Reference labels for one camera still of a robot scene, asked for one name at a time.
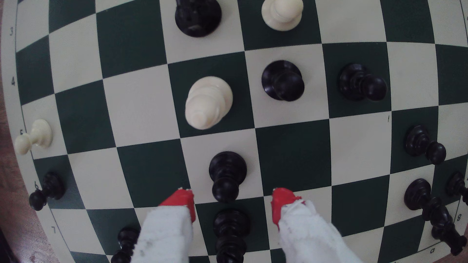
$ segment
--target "chess piece top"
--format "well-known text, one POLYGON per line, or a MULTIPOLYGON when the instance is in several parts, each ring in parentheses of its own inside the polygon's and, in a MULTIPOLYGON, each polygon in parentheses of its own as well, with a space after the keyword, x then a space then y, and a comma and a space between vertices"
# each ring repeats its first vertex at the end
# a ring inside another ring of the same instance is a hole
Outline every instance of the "chess piece top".
POLYGON ((52 129, 49 123, 44 119, 33 122, 30 133, 23 133, 16 137, 15 151, 18 154, 25 155, 35 144, 42 148, 48 148, 52 142, 52 129))
POLYGON ((303 9, 302 0, 265 0, 262 17, 272 29, 288 31, 299 24, 303 9))
POLYGON ((204 77, 190 88, 185 103, 185 119, 190 126, 206 130, 217 124, 231 109, 231 87, 218 77, 204 77))

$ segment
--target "fallen chess piece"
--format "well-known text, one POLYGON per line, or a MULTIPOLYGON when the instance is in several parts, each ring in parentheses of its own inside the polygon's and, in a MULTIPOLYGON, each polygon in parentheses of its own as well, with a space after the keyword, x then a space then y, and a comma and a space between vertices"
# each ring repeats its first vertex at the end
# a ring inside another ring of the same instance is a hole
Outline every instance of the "fallen chess piece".
POLYGON ((25 155, 31 150, 33 144, 42 148, 48 148, 52 142, 52 129, 44 119, 33 122, 30 133, 23 133, 15 139, 15 151, 25 155))

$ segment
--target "white cloth wrapping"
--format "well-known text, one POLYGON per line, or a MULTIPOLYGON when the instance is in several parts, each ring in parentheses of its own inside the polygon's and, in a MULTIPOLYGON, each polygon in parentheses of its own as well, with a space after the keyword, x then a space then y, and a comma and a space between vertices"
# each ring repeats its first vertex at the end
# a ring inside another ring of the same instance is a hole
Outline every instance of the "white cloth wrapping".
POLYGON ((341 234, 315 210, 311 201, 296 200, 281 208, 279 236, 287 263, 362 263, 341 234))
POLYGON ((189 263, 192 238, 186 206, 158 206, 143 223, 132 263, 189 263))

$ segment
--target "chess piece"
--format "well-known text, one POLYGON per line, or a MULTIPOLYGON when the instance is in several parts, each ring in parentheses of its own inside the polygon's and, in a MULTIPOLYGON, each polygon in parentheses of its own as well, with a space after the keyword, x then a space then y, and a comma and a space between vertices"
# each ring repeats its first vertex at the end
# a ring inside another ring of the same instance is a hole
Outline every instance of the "chess piece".
POLYGON ((184 34, 204 37, 221 22, 221 6, 216 0, 176 0, 175 23, 184 34))
POLYGON ((137 243, 140 231, 132 227, 124 227, 118 233, 117 240, 120 249, 110 259, 111 263, 130 263, 132 260, 133 250, 137 243))
POLYGON ((23 133, 16 137, 15 151, 18 154, 25 155, 35 144, 42 148, 48 148, 52 142, 52 129, 49 123, 44 119, 33 122, 30 133, 23 133))
POLYGON ((250 219, 237 209, 219 212, 213 223, 216 240, 216 260, 219 263, 242 263, 247 244, 242 239, 250 233, 250 219))
POLYGON ((381 101, 387 94, 387 84, 381 77, 371 74, 361 64, 348 64, 340 72, 338 88, 351 101, 368 98, 381 101))
POLYGON ((60 177, 55 173, 47 173, 42 181, 42 190, 36 189, 29 196, 29 205, 36 211, 41 210, 47 204, 47 198, 59 200, 65 194, 65 186, 60 177))
POLYGON ((423 209, 423 219, 432 225, 432 237, 445 242, 452 255, 460 254, 467 238, 458 234, 453 218, 438 197, 431 198, 431 185, 424 179, 416 179, 406 189, 404 202, 411 210, 423 209))
POLYGON ((465 187, 464 177, 460 172, 454 172, 447 182, 446 193, 450 197, 461 195, 463 202, 468 205, 468 189, 465 187))
POLYGON ((231 109, 231 87, 218 77, 204 77, 190 88, 185 103, 185 119, 190 126, 206 130, 217 124, 231 109))
POLYGON ((303 9, 302 0, 265 0, 262 17, 272 29, 288 31, 299 24, 303 9))
POLYGON ((422 125, 416 125, 408 130, 405 150, 412 156, 425 154, 426 158, 435 165, 442 163, 447 155, 445 147, 441 143, 431 140, 429 132, 422 125))
POLYGON ((299 69, 286 60, 270 63, 262 74, 262 86, 275 100, 292 102, 304 93, 304 81, 299 69))
POLYGON ((213 180, 213 196, 218 202, 233 202, 239 194, 239 185, 247 176, 244 159, 233 152, 221 152, 213 157, 208 169, 213 180))

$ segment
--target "black chess piece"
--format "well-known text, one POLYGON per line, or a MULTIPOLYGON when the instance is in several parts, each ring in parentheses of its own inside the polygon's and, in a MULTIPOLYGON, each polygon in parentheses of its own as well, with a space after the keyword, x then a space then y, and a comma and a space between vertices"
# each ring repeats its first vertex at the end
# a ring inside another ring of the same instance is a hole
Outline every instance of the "black chess piece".
POLYGON ((29 205, 36 211, 47 204, 47 198, 59 200, 65 194, 65 186, 60 177, 52 172, 47 173, 42 181, 42 190, 36 189, 29 196, 29 205))
POLYGON ((247 164, 234 152, 221 152, 213 157, 208 168, 213 180, 213 196, 218 202, 233 202, 239 194, 239 185, 247 176, 247 164))
POLYGON ((456 171, 447 182, 447 195, 450 197, 461 195, 463 202, 468 205, 468 189, 465 187, 465 176, 456 171))
POLYGON ((458 234, 453 218, 439 197, 431 198, 431 185, 424 179, 416 179, 406 189, 404 202, 411 210, 423 209, 423 219, 432 225, 432 237, 445 242, 452 255, 460 254, 467 238, 458 234))
POLYGON ((441 143, 431 140, 429 132, 422 125, 413 126, 408 130, 405 150, 412 156, 425 154, 426 158, 435 165, 442 163, 447 155, 445 147, 441 143))
POLYGON ((120 230, 117 236, 120 249, 110 259, 111 263, 130 263, 132 260, 133 250, 137 243, 140 231, 132 227, 124 227, 120 230))
POLYGON ((242 263, 247 244, 242 239, 250 233, 250 219, 237 209, 219 212, 213 222, 218 263, 242 263))
POLYGON ((176 0, 175 23, 186 35, 204 37, 221 22, 221 6, 216 0, 176 0))
POLYGON ((299 69, 286 60, 271 62, 263 71, 262 86, 275 100, 292 102, 304 93, 304 81, 299 69))
POLYGON ((351 101, 368 98, 376 102, 383 100, 387 94, 387 84, 383 78, 371 74, 365 66, 355 63, 341 69, 338 88, 351 101))

